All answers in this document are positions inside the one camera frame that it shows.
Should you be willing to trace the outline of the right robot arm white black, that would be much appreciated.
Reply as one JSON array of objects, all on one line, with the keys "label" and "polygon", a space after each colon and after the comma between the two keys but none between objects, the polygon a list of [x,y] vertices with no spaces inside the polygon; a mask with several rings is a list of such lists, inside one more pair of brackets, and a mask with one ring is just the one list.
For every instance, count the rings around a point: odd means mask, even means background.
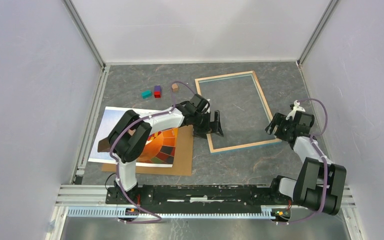
[{"label": "right robot arm white black", "polygon": [[291,198],[299,206],[334,216],[341,208],[347,170],[323,153],[310,134],[314,122],[314,115],[303,111],[293,116],[277,112],[265,128],[268,134],[287,142],[302,162],[297,179],[278,175],[268,196],[275,204]]}]

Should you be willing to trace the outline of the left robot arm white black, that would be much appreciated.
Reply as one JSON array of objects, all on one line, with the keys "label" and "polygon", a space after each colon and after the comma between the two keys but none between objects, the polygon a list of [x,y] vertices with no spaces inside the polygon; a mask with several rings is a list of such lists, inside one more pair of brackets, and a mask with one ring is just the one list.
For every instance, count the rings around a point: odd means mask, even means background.
[{"label": "left robot arm white black", "polygon": [[140,115],[127,110],[109,133],[109,155],[115,160],[118,197],[125,204],[137,198],[136,160],[142,154],[149,136],[165,130],[193,127],[195,137],[208,134],[223,137],[219,110],[211,111],[210,102],[196,93],[191,100],[174,104],[166,110]]}]

